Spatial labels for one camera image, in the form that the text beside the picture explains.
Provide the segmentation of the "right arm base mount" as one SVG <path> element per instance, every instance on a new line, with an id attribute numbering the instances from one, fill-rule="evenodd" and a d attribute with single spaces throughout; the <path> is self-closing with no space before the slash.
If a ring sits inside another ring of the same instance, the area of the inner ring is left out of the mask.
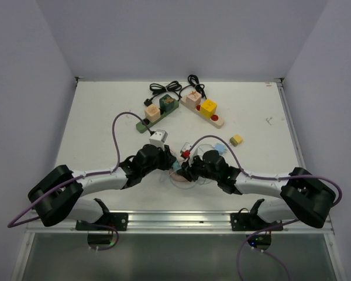
<path id="1" fill-rule="evenodd" d="M 230 213 L 232 231 L 258 231 L 282 223 L 282 221 L 265 222 L 258 216 L 259 207 L 263 202 L 264 199 L 259 199 L 250 210 L 242 208 L 237 213 Z"/>

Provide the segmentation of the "light teal charger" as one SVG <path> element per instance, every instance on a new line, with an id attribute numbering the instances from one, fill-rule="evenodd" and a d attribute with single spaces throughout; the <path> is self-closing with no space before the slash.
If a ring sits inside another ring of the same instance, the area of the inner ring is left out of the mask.
<path id="1" fill-rule="evenodd" d="M 181 169 L 182 169 L 182 167 L 181 167 L 181 164 L 179 162 L 174 162 L 173 163 L 172 170 L 173 170 L 174 173 L 179 171 L 179 170 L 181 170 Z"/>

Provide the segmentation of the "pink round socket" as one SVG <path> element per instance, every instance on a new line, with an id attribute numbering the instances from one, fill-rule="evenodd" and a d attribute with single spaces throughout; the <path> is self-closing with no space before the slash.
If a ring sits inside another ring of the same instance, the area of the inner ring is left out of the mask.
<path id="1" fill-rule="evenodd" d="M 188 182 L 188 180 L 185 177 L 177 174 L 176 172 L 171 173 L 170 174 L 170 178 L 173 179 L 176 182 Z"/>

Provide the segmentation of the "light blue charger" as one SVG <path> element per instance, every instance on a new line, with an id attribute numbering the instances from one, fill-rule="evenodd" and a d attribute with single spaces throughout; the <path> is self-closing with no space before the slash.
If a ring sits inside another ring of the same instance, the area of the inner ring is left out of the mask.
<path id="1" fill-rule="evenodd" d="M 227 147 L 222 143 L 216 143 L 214 149 L 220 154 L 223 155 L 227 151 Z"/>

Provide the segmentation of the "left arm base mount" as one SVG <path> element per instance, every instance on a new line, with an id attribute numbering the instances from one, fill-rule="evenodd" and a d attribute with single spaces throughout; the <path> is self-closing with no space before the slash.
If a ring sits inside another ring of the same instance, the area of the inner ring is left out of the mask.
<path id="1" fill-rule="evenodd" d="M 75 226 L 77 231 L 127 230 L 128 213 L 112 213 L 102 200 L 95 198 L 94 202 L 99 205 L 102 215 L 94 222 L 78 220 Z"/>

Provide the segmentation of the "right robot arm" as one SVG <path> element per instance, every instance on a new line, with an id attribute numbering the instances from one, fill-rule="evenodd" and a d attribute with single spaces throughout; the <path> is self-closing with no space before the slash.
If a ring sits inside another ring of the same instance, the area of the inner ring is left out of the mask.
<path id="1" fill-rule="evenodd" d="M 277 220 L 299 220 L 322 228 L 336 199 L 331 188 L 303 168 L 287 174 L 254 175 L 228 165 L 215 150 L 186 160 L 177 174 L 188 181 L 210 179 L 228 194 L 268 196 L 269 200 L 257 203 L 249 215 L 251 227 L 258 230 Z"/>

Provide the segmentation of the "olive yellow charger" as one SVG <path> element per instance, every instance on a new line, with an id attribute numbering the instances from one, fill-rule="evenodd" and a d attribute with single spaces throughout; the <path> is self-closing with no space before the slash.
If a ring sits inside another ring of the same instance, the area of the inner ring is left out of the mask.
<path id="1" fill-rule="evenodd" d="M 243 138 L 240 135 L 233 135 L 232 137 L 230 137 L 229 139 L 229 143 L 231 146 L 233 147 L 237 147 L 238 145 L 240 145 L 243 142 Z"/>

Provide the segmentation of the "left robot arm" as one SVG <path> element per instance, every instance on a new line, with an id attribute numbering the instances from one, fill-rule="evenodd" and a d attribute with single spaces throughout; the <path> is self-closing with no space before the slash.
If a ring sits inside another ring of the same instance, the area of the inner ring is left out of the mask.
<path id="1" fill-rule="evenodd" d="M 78 172 L 59 165 L 27 197 L 45 227 L 64 220 L 82 220 L 102 230 L 110 222 L 108 209 L 101 200 L 84 201 L 81 197 L 133 187 L 154 170 L 170 170 L 175 161 L 169 146 L 158 148 L 147 144 L 115 169 Z"/>

